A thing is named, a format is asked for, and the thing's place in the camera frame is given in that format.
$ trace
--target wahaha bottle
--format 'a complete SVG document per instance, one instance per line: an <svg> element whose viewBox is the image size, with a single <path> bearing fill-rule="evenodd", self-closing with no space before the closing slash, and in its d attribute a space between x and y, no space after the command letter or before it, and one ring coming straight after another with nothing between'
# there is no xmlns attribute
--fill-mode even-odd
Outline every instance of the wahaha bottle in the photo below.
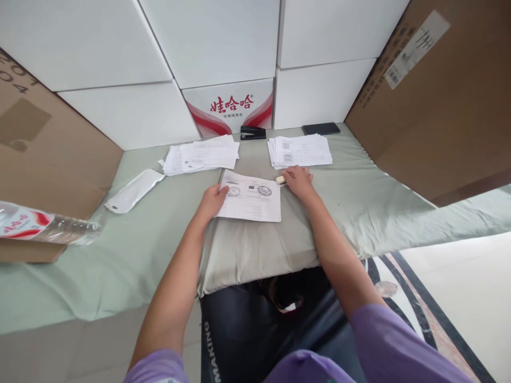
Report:
<svg viewBox="0 0 511 383"><path fill-rule="evenodd" d="M88 245L101 231L97 223L0 201L0 238Z"/></svg>

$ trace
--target black phone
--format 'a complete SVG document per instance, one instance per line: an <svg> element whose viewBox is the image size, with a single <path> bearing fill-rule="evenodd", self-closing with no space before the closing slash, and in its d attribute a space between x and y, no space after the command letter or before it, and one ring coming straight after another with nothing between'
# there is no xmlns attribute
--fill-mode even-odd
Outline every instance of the black phone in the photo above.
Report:
<svg viewBox="0 0 511 383"><path fill-rule="evenodd" d="M308 136L311 134L318 133L319 135L327 135L339 133L341 130L337 127L334 122L327 122L322 124L304 125L302 127L303 132Z"/></svg>

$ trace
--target paper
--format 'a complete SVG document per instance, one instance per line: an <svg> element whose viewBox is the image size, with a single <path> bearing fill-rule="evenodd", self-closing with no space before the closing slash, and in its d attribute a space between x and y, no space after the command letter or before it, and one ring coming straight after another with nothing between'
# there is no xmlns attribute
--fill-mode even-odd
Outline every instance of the paper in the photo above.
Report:
<svg viewBox="0 0 511 383"><path fill-rule="evenodd" d="M318 134L295 138L276 137L268 141L271 166L285 169L289 166L332 164L328 140Z"/></svg>
<svg viewBox="0 0 511 383"><path fill-rule="evenodd" d="M217 168L234 169L240 158L239 147L240 143L234 142L233 136L229 135L171 146L163 172L166 176L175 176Z"/></svg>
<svg viewBox="0 0 511 383"><path fill-rule="evenodd" d="M106 201L106 208L117 214L129 212L157 182L163 179L163 177L163 174L155 170L144 170L124 186L116 195Z"/></svg>
<svg viewBox="0 0 511 383"><path fill-rule="evenodd" d="M275 181L224 172L220 187L229 187L216 217L250 221L281 221L281 188Z"/></svg>

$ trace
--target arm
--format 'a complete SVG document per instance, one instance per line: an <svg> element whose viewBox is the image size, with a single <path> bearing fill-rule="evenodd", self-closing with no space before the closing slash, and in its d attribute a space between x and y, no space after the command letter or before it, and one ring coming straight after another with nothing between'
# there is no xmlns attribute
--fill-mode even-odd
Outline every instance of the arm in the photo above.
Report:
<svg viewBox="0 0 511 383"><path fill-rule="evenodd" d="M470 382L387 307L314 190L309 170L293 166L282 175L309 211L319 261L350 320L367 381Z"/></svg>
<svg viewBox="0 0 511 383"><path fill-rule="evenodd" d="M386 306L312 186L313 176L309 174L309 169L292 166L282 175L309 212L319 261L348 319L351 320L355 310L366 304Z"/></svg>
<svg viewBox="0 0 511 383"><path fill-rule="evenodd" d="M197 291L204 233L229 190L219 189L217 184L204 192L147 309L128 370L159 349L171 348L182 355L185 327Z"/></svg>

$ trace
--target bottle label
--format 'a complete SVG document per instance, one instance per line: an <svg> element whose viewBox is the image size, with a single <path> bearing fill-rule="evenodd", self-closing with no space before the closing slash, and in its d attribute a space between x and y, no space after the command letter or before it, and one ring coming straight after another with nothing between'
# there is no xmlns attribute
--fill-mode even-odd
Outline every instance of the bottle label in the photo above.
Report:
<svg viewBox="0 0 511 383"><path fill-rule="evenodd" d="M32 239L53 222L55 216L19 206L9 222L0 226L0 238Z"/></svg>

